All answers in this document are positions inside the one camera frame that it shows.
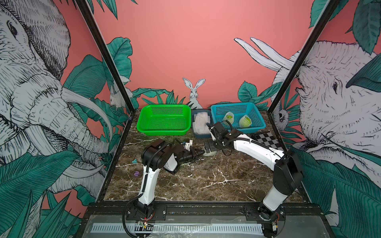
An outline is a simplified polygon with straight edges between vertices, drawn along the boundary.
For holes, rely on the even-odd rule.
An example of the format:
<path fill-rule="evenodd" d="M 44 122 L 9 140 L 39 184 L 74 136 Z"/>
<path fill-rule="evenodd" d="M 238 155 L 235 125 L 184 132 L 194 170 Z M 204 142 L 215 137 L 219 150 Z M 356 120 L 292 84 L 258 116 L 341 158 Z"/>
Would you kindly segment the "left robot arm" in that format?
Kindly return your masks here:
<path fill-rule="evenodd" d="M 204 149 L 193 147 L 192 142 L 176 139 L 171 142 L 158 139 L 147 146 L 141 154 L 143 176 L 139 194 L 125 205 L 122 220 L 150 220 L 154 216 L 155 188 L 160 171 L 174 175 L 182 164 L 193 162 L 204 153 Z"/>

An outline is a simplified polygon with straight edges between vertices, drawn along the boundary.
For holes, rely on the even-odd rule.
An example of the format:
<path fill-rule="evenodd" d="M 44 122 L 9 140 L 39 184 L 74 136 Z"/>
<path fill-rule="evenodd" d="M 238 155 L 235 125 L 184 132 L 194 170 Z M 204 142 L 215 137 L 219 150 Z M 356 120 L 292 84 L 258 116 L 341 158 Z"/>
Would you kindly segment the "white foam net sleeve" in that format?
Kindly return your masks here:
<path fill-rule="evenodd" d="M 252 125 L 252 120 L 248 115 L 244 115 L 239 120 L 239 127 L 242 129 L 250 128 Z"/>
<path fill-rule="evenodd" d="M 212 157 L 212 156 L 215 156 L 217 154 L 216 151 L 211 151 L 211 152 L 205 152 L 203 155 L 204 157 Z"/>
<path fill-rule="evenodd" d="M 222 122 L 226 125 L 233 125 L 234 123 L 234 114 L 232 112 L 227 112 L 222 120 Z"/>

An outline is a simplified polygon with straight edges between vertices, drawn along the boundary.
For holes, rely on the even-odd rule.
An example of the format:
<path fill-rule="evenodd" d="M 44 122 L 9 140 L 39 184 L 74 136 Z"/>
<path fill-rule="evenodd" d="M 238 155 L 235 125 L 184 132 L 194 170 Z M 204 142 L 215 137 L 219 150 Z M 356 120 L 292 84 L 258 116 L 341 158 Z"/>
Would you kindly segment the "custard apple with dark spots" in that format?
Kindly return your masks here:
<path fill-rule="evenodd" d="M 231 115 L 226 116 L 226 120 L 227 120 L 230 124 L 233 124 L 233 123 L 234 123 L 234 117 L 231 116 Z"/>

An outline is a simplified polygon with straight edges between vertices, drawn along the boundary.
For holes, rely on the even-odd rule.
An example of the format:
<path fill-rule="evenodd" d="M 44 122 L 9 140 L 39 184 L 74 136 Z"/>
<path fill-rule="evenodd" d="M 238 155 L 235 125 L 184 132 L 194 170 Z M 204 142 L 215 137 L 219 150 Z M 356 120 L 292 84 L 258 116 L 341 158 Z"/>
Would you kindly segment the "custard apple green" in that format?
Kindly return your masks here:
<path fill-rule="evenodd" d="M 248 117 L 243 117 L 240 119 L 240 127 L 241 128 L 249 128 L 252 125 L 252 121 Z"/>

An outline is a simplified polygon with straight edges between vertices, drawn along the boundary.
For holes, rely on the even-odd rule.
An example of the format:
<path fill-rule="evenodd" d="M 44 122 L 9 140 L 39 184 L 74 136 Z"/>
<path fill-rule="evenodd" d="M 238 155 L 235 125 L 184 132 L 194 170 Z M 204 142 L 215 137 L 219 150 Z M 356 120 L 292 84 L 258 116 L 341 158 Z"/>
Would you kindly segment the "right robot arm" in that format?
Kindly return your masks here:
<path fill-rule="evenodd" d="M 304 178 L 303 166 L 297 153 L 271 148 L 250 138 L 243 132 L 222 123 L 207 123 L 212 140 L 204 144 L 206 154 L 225 149 L 242 152 L 258 160 L 273 171 L 272 187 L 258 206 L 259 216 L 264 221 L 277 219 L 277 209 L 291 196 Z"/>

